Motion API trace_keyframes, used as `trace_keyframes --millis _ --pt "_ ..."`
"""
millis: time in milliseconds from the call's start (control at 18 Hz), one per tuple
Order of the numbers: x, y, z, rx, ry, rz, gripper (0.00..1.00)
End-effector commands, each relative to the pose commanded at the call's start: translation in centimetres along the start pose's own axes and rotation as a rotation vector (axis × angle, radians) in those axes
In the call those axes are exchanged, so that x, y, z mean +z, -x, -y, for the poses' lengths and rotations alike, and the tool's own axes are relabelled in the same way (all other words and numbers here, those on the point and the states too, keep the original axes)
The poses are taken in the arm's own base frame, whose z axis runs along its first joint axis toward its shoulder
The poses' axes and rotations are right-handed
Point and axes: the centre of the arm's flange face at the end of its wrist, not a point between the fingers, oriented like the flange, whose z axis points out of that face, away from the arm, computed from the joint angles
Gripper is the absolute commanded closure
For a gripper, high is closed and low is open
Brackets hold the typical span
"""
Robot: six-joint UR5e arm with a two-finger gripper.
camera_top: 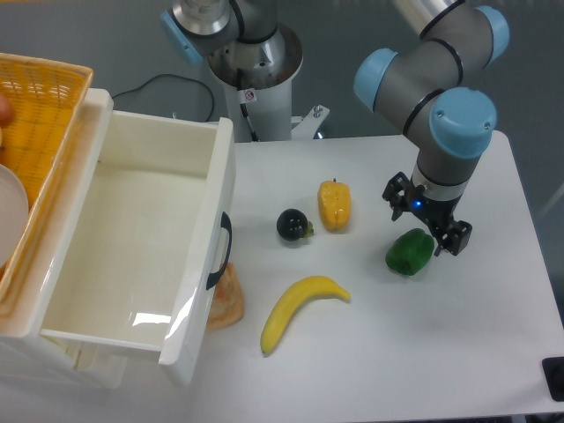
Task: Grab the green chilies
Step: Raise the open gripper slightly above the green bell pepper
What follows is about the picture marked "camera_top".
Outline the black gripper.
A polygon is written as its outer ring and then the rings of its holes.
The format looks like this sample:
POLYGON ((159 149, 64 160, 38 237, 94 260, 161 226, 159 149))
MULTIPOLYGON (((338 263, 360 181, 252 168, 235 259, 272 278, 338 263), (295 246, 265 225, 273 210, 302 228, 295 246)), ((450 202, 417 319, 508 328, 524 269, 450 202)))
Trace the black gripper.
POLYGON ((398 220, 405 212, 411 212, 429 228, 437 241, 435 256, 443 251, 457 256, 468 245, 472 232, 470 223, 454 220, 454 210, 460 197, 439 201, 426 197, 425 191, 423 185, 415 186, 404 173, 399 172, 387 182, 382 199, 390 206, 392 221, 398 220))

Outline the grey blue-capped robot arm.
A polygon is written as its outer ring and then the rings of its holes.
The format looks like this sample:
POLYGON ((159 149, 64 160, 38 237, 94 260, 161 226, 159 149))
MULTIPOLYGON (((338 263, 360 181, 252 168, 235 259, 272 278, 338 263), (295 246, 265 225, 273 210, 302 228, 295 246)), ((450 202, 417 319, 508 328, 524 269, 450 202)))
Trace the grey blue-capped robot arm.
MULTIPOLYGON (((505 51, 508 23, 497 10, 464 1, 398 1, 396 8, 420 45, 406 55, 388 48, 371 53, 353 90, 419 150, 412 174, 395 175, 383 191, 393 217, 413 214, 439 251, 457 255, 472 227, 454 211, 497 123, 492 101, 463 82, 505 51)), ((178 53, 190 63, 207 62, 223 85, 238 141, 298 136, 292 82, 303 50, 279 22, 275 2, 178 1, 160 21, 178 53)))

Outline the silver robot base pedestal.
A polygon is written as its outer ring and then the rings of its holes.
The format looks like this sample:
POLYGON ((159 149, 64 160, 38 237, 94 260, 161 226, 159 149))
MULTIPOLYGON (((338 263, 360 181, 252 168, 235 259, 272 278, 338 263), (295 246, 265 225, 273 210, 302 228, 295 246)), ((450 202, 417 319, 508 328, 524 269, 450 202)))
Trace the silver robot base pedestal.
POLYGON ((222 84, 234 141, 315 139, 330 110, 315 105, 304 116, 293 115, 293 80, 301 70, 303 50, 297 34, 278 25, 261 43, 233 41, 208 57, 222 84))

